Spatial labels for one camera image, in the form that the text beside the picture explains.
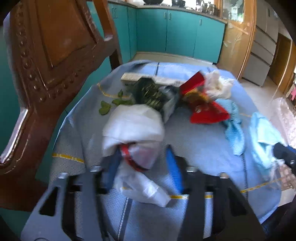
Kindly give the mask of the light blue face mask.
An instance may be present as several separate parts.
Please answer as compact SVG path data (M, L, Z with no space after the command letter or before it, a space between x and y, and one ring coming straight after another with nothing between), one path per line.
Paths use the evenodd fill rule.
M251 116L249 133L252 144L252 156L265 181L275 179L275 171L285 163L284 159L273 155L274 145L277 143L286 146L284 138L271 122L260 112Z

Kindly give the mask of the white plastic bag with red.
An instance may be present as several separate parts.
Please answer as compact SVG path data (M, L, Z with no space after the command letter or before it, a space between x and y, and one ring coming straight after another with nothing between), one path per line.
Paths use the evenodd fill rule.
M166 207L170 196L145 176L156 162L165 136L161 114L145 104L119 105L103 128L102 154L121 152L114 187L141 203Z

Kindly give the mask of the teal kitchen cabinets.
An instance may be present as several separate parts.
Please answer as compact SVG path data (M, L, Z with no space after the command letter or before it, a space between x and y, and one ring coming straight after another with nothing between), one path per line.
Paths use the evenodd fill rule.
M156 52L193 57L217 63L222 47L222 33L225 25L219 20L210 20L205 15L194 14L177 10L170 6L160 8L137 8L123 5L119 1L109 1L108 5L114 17L115 27L119 35L120 50L123 63L135 59L139 52ZM210 27L214 27L212 33L218 33L218 37L206 37ZM59 128L66 114L88 89L102 80L111 72L109 59L95 70L86 80L82 89L69 104L60 117L54 133L49 142L41 167L37 172L37 178L48 183L49 169L52 162L52 150ZM6 45L1 26L1 151L4 150L11 136L20 107L10 72ZM30 212L1 208L1 217L9 228L20 235Z

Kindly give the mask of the white laundry basket bin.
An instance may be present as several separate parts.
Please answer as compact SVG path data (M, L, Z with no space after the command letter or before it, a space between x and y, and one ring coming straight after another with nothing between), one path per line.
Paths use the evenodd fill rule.
M274 99L271 108L271 123L281 133L285 142L295 149L295 112L283 97ZM282 190L295 189L295 175L286 164L280 166L280 175Z

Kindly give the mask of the blue table cloth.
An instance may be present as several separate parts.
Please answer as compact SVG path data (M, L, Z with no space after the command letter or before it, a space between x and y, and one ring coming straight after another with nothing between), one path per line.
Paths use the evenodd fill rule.
M53 150L50 182L62 172L76 175L100 163L103 128L109 119L109 115L99 113L100 104L110 101L108 94L123 90L121 77L124 73L155 74L185 81L198 71L209 72L210 69L189 64L133 61L121 65L100 84L93 85L60 127ZM238 81L234 81L231 89L231 100L238 107L245 137L245 151L241 156L233 154L225 137L224 124L192 124L189 121L191 111L180 107L165 124L159 157L145 175L168 194L177 194L166 164L165 149L171 145L178 156L202 172L214 176L227 173L235 185L244 190L244 197L258 220L264 222L277 209L281 188L277 183L266 184L253 159L249 126L257 108ZM107 230L113 240L176 240L187 207L187 201L182 198L172 199L166 207L140 203L116 189L103 196L101 201Z

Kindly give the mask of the light blue knit cloth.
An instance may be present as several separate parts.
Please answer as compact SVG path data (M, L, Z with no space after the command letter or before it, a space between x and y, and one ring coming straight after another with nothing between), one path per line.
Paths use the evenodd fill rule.
M245 150L245 137L241 128L241 118L238 106L230 99L217 99L216 103L222 106L227 113L229 119L222 121L226 130L225 136L229 142L232 152L235 156L241 156Z

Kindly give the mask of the green leaves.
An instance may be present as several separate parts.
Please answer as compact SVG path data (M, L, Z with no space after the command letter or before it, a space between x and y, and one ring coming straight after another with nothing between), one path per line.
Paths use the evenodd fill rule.
M124 96L123 90L120 90L115 98L112 99L111 103L102 100L100 102L99 114L106 115L110 112L112 108L118 107L120 105L133 105L134 100L131 96Z

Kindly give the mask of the red snack wrapper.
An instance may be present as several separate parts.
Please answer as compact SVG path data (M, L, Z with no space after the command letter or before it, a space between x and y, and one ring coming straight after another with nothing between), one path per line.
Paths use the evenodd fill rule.
M204 75L199 71L179 87L182 101L192 111L190 122L213 124L228 120L229 112L206 93L205 81Z

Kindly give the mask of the dark green snack bag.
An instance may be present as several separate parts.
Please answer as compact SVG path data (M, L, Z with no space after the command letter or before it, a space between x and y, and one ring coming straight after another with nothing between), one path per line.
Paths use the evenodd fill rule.
M158 111L166 123L178 105L180 94L177 87L158 86L150 79L140 79L132 87L132 97L136 104Z

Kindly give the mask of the white crumpled tissue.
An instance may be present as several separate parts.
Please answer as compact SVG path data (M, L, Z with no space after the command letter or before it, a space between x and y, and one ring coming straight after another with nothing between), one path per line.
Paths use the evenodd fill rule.
M204 90L211 100L229 99L233 84L234 79L222 77L218 70L205 74Z

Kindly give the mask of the silver refrigerator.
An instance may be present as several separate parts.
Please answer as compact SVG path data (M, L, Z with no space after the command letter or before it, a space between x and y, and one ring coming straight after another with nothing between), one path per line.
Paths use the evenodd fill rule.
M266 1L257 1L254 40L242 78L262 86L273 62L278 40L278 15Z

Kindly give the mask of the brown wooden chair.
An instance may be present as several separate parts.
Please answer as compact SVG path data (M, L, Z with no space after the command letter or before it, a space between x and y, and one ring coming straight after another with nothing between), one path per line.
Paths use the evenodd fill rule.
M35 178L55 126L88 76L105 59L122 63L107 1L20 1L4 20L20 114L1 154L1 207L31 211L46 190Z

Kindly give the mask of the wooden glass door frame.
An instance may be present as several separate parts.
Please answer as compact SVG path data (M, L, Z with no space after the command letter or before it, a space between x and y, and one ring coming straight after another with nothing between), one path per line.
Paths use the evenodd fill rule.
M243 22L227 20L217 67L231 72L238 80L249 60L256 31L257 1L244 1Z

